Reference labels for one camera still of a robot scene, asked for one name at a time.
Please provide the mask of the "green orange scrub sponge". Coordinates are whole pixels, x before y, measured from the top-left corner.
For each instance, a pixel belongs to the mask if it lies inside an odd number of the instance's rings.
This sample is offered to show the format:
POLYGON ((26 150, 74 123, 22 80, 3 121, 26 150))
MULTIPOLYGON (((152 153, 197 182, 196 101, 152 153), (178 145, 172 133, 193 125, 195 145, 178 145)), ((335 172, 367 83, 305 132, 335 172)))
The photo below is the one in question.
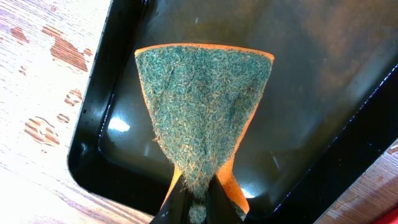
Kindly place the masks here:
POLYGON ((216 44, 162 44, 135 51, 155 140, 174 165, 171 186, 193 197, 188 221, 203 223, 217 178, 240 220, 249 204, 233 175, 236 151, 256 113, 274 56, 216 44))

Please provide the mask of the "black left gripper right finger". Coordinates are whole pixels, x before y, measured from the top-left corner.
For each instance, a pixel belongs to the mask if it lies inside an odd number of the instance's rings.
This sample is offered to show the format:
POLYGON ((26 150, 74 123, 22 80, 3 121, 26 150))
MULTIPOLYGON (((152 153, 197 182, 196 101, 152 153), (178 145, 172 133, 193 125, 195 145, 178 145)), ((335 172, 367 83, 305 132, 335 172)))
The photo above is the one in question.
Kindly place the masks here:
POLYGON ((243 224, 216 175, 206 193, 206 224, 243 224))

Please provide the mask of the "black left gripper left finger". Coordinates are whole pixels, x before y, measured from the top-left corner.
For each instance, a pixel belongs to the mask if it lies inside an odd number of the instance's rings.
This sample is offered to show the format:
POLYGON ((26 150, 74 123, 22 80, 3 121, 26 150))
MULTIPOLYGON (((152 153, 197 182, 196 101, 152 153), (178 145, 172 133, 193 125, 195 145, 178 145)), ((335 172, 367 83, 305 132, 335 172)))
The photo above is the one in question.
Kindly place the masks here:
POLYGON ((184 186, 181 175, 158 214, 150 224, 189 224, 189 209, 191 194, 184 186))

